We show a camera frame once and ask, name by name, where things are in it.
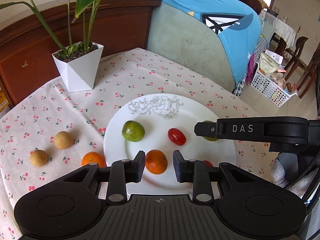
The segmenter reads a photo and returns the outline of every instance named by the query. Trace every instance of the white plate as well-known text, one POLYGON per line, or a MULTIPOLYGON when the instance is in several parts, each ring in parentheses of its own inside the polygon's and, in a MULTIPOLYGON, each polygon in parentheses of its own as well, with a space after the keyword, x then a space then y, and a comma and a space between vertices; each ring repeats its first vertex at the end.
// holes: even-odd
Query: white plate
POLYGON ((123 106, 110 120, 104 137, 104 154, 108 165, 122 159, 133 160, 140 151, 158 149, 168 159, 167 170, 155 175, 144 169, 140 183, 128 183, 127 194, 171 195, 187 194, 192 184, 178 183, 172 153, 180 150, 186 160, 209 160, 214 166, 220 162, 236 164, 236 150, 232 140, 209 142, 194 134, 197 122, 216 121, 216 114, 200 103, 172 94, 152 94, 136 98, 123 106), (145 128, 139 142, 129 142, 122 136, 122 127, 128 120, 135 120, 145 128), (187 138, 183 146, 172 143, 168 130, 178 128, 187 138))

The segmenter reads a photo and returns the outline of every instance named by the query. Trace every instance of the floor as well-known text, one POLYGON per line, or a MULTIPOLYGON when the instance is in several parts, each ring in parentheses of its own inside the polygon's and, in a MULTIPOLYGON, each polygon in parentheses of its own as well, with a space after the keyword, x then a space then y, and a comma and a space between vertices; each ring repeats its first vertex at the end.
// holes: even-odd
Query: floor
MULTIPOLYGON (((288 82, 298 83, 301 78, 300 72, 295 71, 288 82)), ((291 97, 281 107, 276 106, 272 101, 252 86, 244 86, 240 99, 246 102, 260 116, 299 116, 307 119, 317 118, 315 85, 309 89, 305 96, 300 99, 298 96, 291 97)))

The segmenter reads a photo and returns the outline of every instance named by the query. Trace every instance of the table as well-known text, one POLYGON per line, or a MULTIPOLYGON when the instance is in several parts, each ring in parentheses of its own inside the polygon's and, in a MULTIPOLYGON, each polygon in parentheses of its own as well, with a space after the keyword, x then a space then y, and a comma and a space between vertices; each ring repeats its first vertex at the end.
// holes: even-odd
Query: table
POLYGON ((292 47, 294 45, 297 33, 292 27, 266 11, 261 11, 259 16, 276 28, 275 33, 286 42, 287 47, 292 47))
MULTIPOLYGON (((103 153, 105 128, 121 106, 161 92, 192 98, 221 118, 258 115, 208 78, 144 49, 102 62, 92 91, 68 93, 57 77, 0 120, 0 239, 21 236, 13 217, 20 197, 79 168, 87 152, 103 153), (54 146, 54 136, 61 130, 74 138, 69 149, 57 150, 54 146), (29 163, 30 154, 37 148, 49 155, 49 162, 41 168, 29 163)), ((235 141, 236 164, 271 180, 270 167, 277 153, 269 153, 268 146, 235 141)))

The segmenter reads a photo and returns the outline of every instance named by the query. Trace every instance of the floral line drawing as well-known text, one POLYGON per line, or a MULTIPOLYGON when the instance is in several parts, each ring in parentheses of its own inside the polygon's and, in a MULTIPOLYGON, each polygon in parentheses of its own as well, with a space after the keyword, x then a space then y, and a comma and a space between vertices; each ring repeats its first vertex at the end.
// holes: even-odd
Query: floral line drawing
POLYGON ((173 119, 177 117, 179 106, 183 106, 183 103, 179 102, 177 96, 174 96, 173 99, 170 99, 167 96, 154 96, 150 101, 144 99, 143 101, 131 102, 128 105, 131 114, 151 114, 151 111, 153 111, 164 119, 173 119))

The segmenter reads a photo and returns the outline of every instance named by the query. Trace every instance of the cherry tomato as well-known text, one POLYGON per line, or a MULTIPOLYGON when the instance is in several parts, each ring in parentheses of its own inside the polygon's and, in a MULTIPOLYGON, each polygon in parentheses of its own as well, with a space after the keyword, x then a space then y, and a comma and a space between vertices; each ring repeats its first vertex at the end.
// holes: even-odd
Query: cherry tomato
POLYGON ((207 167, 213 167, 211 162, 209 162, 207 160, 204 160, 203 162, 205 163, 205 165, 207 165, 207 167))
POLYGON ((177 128, 169 129, 168 137, 169 137, 170 141, 172 141, 173 143, 175 143, 179 146, 184 145, 187 141, 184 134, 177 128))

